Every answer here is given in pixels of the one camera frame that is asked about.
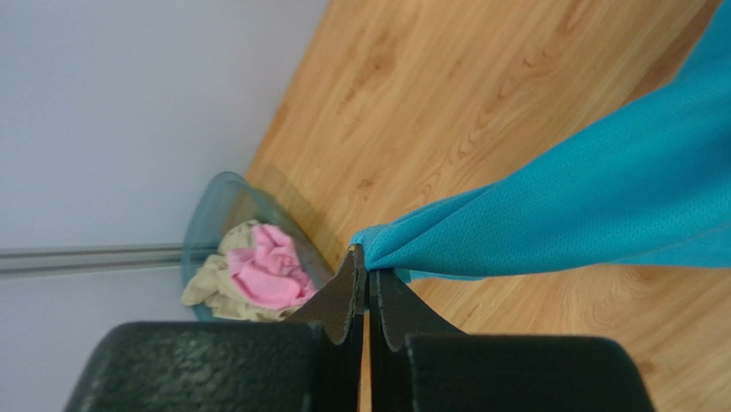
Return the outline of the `translucent grey plastic bin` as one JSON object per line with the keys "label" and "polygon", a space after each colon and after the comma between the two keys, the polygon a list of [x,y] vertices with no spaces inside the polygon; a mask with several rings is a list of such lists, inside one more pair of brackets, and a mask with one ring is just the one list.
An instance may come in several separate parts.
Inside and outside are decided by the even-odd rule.
{"label": "translucent grey plastic bin", "polygon": [[[334,276],[304,230],[270,194],[250,186],[236,173],[224,172],[208,184],[184,237],[181,253],[184,289],[207,257],[217,252],[223,236],[233,227],[250,220],[275,225],[293,239],[299,260],[317,290]],[[235,321],[214,318],[211,310],[203,304],[188,307],[200,321]]]}

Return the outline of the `teal t shirt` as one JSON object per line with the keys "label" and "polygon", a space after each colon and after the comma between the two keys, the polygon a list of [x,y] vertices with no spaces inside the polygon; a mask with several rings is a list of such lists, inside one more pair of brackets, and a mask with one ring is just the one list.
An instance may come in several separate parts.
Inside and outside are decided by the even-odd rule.
{"label": "teal t shirt", "polygon": [[730,4],[676,77],[496,183],[353,236],[405,282],[730,265]]}

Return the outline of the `left aluminium wall profile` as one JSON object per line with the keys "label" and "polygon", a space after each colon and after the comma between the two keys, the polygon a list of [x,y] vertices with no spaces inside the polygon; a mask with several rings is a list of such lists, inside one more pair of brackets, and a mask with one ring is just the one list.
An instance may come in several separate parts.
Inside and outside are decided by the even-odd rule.
{"label": "left aluminium wall profile", "polygon": [[175,266],[182,246],[108,245],[1,250],[1,278],[21,279]]}

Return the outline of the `pink t shirt in bin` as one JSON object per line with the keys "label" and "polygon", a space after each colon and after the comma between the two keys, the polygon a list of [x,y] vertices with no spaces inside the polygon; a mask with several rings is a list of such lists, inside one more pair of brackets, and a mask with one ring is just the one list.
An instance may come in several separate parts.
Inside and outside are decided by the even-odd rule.
{"label": "pink t shirt in bin", "polygon": [[271,310],[302,306],[317,288],[302,266],[293,239],[279,227],[256,224],[254,245],[227,253],[233,285],[252,304]]}

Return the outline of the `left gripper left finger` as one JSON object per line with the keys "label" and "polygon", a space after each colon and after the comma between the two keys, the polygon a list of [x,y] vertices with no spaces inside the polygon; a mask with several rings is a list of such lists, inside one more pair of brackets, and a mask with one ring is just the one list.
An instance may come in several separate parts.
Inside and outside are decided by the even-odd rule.
{"label": "left gripper left finger", "polygon": [[363,252],[278,323],[134,322],[96,346],[68,411],[355,411]]}

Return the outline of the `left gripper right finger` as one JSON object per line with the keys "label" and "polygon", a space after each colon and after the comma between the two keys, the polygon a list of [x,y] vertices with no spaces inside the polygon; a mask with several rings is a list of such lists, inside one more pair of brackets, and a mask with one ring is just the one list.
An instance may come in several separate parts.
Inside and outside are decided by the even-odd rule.
{"label": "left gripper right finger", "polygon": [[651,411],[631,357],[598,336],[470,335],[392,270],[368,276],[376,411]]}

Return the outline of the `beige t shirt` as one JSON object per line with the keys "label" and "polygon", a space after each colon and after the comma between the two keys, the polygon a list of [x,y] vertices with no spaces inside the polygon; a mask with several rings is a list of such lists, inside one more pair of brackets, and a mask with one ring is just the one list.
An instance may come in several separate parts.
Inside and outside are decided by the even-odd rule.
{"label": "beige t shirt", "polygon": [[256,220],[245,221],[223,236],[217,252],[209,255],[187,282],[181,298],[183,305],[203,304],[211,310],[214,318],[253,322],[279,322],[298,311],[298,306],[281,310],[257,306],[249,302],[232,283],[227,253],[233,249],[252,248],[255,245],[252,228],[258,223]]}

